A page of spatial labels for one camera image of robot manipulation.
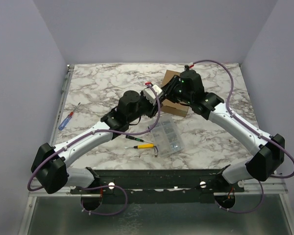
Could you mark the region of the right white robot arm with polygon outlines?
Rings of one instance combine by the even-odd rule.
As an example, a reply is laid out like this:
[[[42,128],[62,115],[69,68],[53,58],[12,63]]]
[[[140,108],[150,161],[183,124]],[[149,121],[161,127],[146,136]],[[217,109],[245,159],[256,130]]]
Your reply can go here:
[[[284,162],[285,139],[270,135],[248,123],[244,127],[242,117],[228,111],[224,100],[215,93],[206,92],[201,76],[194,70],[174,75],[162,85],[164,98],[173,103],[185,103],[194,113],[217,124],[237,139],[252,155],[252,158],[225,167],[215,179],[216,188],[227,191],[241,180],[265,181]]]

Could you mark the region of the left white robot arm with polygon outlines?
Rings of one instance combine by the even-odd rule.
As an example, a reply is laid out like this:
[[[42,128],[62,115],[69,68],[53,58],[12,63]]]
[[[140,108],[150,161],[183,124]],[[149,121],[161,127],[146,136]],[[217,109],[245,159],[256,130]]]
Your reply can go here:
[[[41,184],[40,188],[48,194],[59,191],[69,180],[73,180],[75,186],[81,186],[87,193],[95,192],[98,189],[98,180],[93,177],[91,171],[82,170],[82,180],[78,182],[72,173],[67,172],[67,168],[93,148],[120,135],[128,135],[131,123],[142,116],[159,117],[162,96],[163,90],[157,85],[148,85],[140,93],[126,91],[119,99],[118,105],[89,130],[55,146],[48,143],[41,145],[31,167],[32,175],[27,189],[36,190],[31,187],[32,180],[36,178]]]

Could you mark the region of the brown cardboard express box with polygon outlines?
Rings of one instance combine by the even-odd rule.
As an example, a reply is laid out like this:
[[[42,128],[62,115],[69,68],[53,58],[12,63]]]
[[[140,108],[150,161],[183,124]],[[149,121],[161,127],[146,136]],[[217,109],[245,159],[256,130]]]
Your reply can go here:
[[[180,75],[179,72],[166,70],[161,86],[165,86],[175,75]],[[162,102],[161,111],[175,116],[185,117],[188,114],[189,107],[178,103],[173,103],[169,100]]]

